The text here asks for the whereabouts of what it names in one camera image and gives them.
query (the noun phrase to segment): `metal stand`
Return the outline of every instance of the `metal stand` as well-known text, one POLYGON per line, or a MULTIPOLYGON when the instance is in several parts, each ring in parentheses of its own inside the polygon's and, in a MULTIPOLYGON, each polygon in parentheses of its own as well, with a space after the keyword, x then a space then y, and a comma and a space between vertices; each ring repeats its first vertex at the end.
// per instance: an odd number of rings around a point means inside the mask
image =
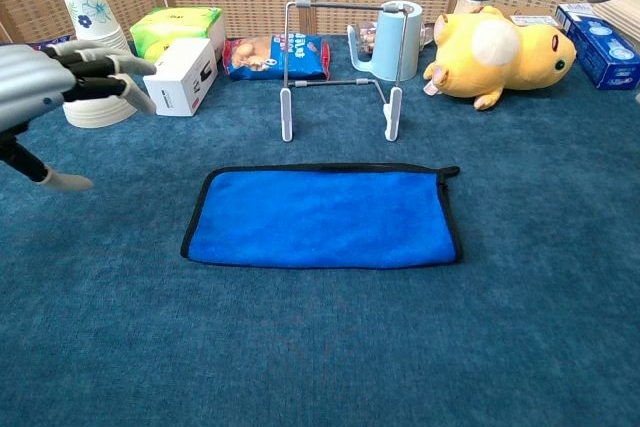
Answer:
POLYGON ((291 109, 291 89, 290 87, 315 87, 321 85, 367 85, 375 84, 384 107, 383 113, 387 120, 385 138, 393 142, 398 138, 398 124, 400 122, 400 110, 402 107, 402 89, 400 88, 400 68, 402 67, 402 51, 404 50, 404 38, 407 32, 407 19, 409 12, 399 7, 397 4, 387 4, 380 7, 358 4, 340 4, 335 2, 313 2, 311 0, 296 0, 287 2, 284 9, 284 83, 280 90, 280 120, 282 122, 282 140, 291 142, 293 140, 293 115, 291 109), (351 10, 372 10, 388 12, 390 14, 402 13, 402 38, 400 40, 400 53, 398 54, 398 68, 396 72, 395 86, 391 88, 389 102, 386 101, 380 84, 375 79, 353 79, 353 80, 327 80, 327 81, 305 81, 299 80, 289 82, 289 9, 297 8, 329 8, 329 9, 351 9, 351 10))

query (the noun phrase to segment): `white box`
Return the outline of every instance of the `white box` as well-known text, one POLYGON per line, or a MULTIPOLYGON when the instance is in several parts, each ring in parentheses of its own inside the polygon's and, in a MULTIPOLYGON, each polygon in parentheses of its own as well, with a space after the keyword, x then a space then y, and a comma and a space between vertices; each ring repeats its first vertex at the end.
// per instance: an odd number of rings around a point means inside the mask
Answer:
POLYGON ((192 116, 218 75, 211 41, 197 37, 174 40, 156 68, 144 84, 158 115, 192 116))

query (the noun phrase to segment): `blue carpet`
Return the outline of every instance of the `blue carpet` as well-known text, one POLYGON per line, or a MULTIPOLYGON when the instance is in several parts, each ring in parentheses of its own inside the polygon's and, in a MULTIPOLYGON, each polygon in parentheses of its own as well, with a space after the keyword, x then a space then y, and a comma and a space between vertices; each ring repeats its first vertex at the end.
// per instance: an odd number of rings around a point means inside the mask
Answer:
MULTIPOLYGON (((334 78, 354 77, 346 41, 332 47, 334 78)), ((34 121, 23 144, 96 187, 53 193, 0 165, 0 425, 639 425, 632 93, 595 91, 578 65, 485 113, 423 85, 403 84, 396 143, 371 86, 294 91, 285 144, 280 83, 224 75, 194 118, 34 121), (180 257, 210 171, 302 162, 459 165, 464 261, 180 257)))

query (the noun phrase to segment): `blue towel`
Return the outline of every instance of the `blue towel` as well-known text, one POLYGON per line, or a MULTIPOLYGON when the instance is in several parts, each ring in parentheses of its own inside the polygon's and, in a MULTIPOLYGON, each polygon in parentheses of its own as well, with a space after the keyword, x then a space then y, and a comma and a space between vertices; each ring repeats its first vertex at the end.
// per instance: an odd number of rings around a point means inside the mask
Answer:
POLYGON ((393 269, 461 256, 446 192, 459 168, 231 167, 209 174, 182 244, 191 260, 393 269))

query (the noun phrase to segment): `stack of paper cups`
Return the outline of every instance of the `stack of paper cups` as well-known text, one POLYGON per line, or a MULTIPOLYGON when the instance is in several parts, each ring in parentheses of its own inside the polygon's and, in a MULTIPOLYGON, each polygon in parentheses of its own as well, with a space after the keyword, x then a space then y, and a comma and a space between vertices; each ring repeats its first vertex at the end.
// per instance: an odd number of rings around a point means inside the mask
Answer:
MULTIPOLYGON (((107 47, 131 51, 122 27, 106 0, 64 0, 76 31, 76 38, 93 40, 107 47)), ((120 122, 135 113, 125 100, 107 99, 65 103, 67 121, 76 127, 96 128, 120 122)))

